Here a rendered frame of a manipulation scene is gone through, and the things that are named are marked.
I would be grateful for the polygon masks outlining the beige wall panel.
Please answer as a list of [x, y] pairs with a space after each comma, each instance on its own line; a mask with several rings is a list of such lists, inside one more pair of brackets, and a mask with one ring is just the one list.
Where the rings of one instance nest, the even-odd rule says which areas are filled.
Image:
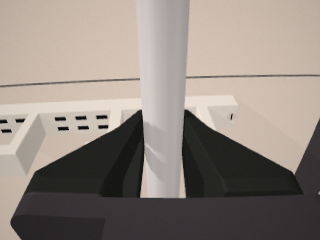
[[[320, 0], [191, 0], [185, 96], [233, 95], [217, 132], [320, 192]], [[0, 0], [0, 105], [141, 99], [135, 0]], [[33, 173], [105, 133], [45, 136], [0, 177], [0, 240]]]

